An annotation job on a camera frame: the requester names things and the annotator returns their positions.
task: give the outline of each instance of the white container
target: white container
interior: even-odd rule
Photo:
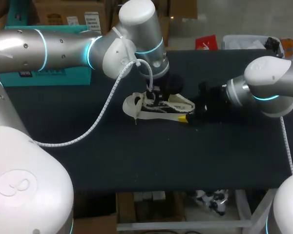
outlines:
[[[223,38],[223,42],[221,44],[221,49],[223,50],[228,50],[229,49],[229,44],[233,43],[234,45],[236,44],[244,44],[244,43],[253,43],[256,40],[259,40],[263,45],[265,45],[266,41],[268,38],[273,38],[280,42],[279,49],[278,49],[278,54],[283,53],[284,56],[284,50],[281,45],[281,41],[278,38],[275,37],[269,37],[269,36],[256,36],[256,35],[226,35]]]

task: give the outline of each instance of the black and white object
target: black and white object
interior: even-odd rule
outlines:
[[[198,205],[214,211],[220,216],[224,216],[228,197],[228,190],[216,190],[208,192],[197,190],[196,196],[193,199]]]

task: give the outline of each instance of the blue led ring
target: blue led ring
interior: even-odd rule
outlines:
[[[272,96],[272,97],[268,97],[268,98],[259,98],[259,97],[256,97],[256,96],[254,96],[254,95],[253,95],[253,97],[254,97],[255,99],[257,99],[257,100],[260,100],[260,101],[269,101],[269,100],[273,100],[273,99],[279,97],[279,95]]]
[[[144,52],[136,52],[136,54],[138,54],[138,55],[145,55],[145,54],[151,53],[151,52],[155,51],[158,47],[160,47],[162,43],[163,43],[163,38],[162,38],[161,42],[158,44],[158,46],[156,46],[154,49],[148,50],[148,51],[144,51]]]
[[[47,57],[48,57],[47,43],[45,42],[45,39],[44,39],[41,31],[38,30],[38,29],[34,29],[34,30],[36,30],[40,34],[40,36],[42,38],[42,41],[43,41],[43,44],[44,44],[44,62],[43,62],[43,65],[42,65],[41,69],[38,70],[38,71],[41,71],[45,67],[45,65],[47,63]]]
[[[90,43],[90,45],[89,45],[89,47],[88,47],[88,49],[87,49],[87,62],[88,62],[88,64],[89,64],[89,66],[94,70],[94,68],[91,66],[91,64],[90,64],[90,59],[89,59],[89,56],[90,56],[90,50],[91,50],[91,47],[93,46],[93,44],[96,42],[96,40],[97,39],[99,39],[99,38],[101,38],[102,36],[99,36],[99,37],[97,37],[97,38],[95,38],[95,39],[92,39],[91,40],[91,43]]]

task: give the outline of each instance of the printed label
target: printed label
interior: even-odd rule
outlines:
[[[59,14],[47,15],[49,25],[64,25],[63,20]]]
[[[35,72],[35,75],[38,76],[66,76],[64,69],[61,70],[43,70],[40,72]]]
[[[68,25],[79,25],[77,16],[69,16],[66,17]]]
[[[19,72],[20,77],[33,77],[31,72]]]
[[[86,21],[86,25],[88,26],[88,30],[100,31],[100,19],[98,12],[85,12],[84,19]]]

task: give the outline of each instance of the floor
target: floor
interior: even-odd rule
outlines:
[[[171,23],[169,46],[194,49],[195,39],[251,34],[293,39],[293,0],[197,0],[198,20]]]

